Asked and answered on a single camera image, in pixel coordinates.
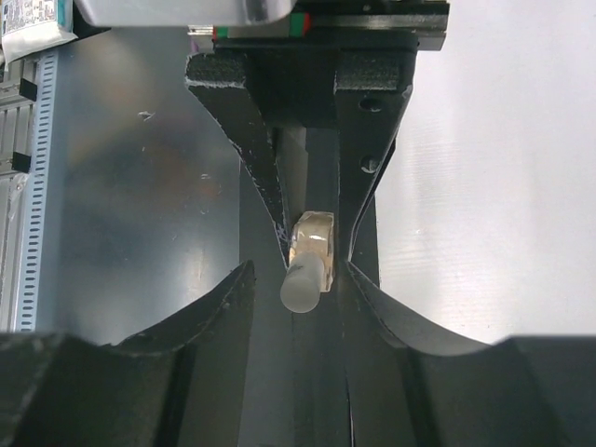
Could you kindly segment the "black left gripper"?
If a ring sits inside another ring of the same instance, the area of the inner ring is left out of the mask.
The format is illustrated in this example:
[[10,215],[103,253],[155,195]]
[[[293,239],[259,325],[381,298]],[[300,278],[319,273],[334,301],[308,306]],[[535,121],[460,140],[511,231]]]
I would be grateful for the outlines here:
[[449,14],[446,1],[298,1],[270,23],[215,27],[211,48],[188,58],[185,85],[251,176],[284,264],[290,223],[272,125],[337,122],[335,236],[350,259],[412,96],[414,53],[442,49]]

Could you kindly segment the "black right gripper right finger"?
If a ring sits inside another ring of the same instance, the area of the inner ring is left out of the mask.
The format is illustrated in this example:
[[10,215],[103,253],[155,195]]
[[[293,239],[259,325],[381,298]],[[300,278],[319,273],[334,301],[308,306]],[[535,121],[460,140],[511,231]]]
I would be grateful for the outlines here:
[[515,336],[494,345],[424,318],[339,267],[358,446],[591,446],[595,341]]

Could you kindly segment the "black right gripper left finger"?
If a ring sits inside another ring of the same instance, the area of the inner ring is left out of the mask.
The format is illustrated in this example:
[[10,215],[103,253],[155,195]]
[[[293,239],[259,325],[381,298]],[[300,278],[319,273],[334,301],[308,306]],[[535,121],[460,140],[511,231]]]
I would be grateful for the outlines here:
[[5,446],[235,446],[255,301],[252,262],[118,345],[1,337]]

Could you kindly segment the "white nail polish cap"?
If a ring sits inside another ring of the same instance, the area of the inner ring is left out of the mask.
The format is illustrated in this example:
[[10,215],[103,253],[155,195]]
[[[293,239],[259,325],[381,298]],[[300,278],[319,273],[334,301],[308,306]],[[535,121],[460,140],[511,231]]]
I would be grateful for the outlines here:
[[293,313],[304,314],[315,309],[321,295],[324,263],[313,252],[296,255],[290,263],[280,289],[280,299]]

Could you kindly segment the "nail polish bottle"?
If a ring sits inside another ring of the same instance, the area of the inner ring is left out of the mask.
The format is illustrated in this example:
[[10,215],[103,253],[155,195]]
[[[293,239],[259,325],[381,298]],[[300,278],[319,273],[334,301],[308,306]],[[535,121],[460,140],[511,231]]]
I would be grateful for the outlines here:
[[316,254],[323,263],[320,291],[329,292],[334,279],[334,214],[327,211],[305,211],[291,233],[289,265],[305,253]]

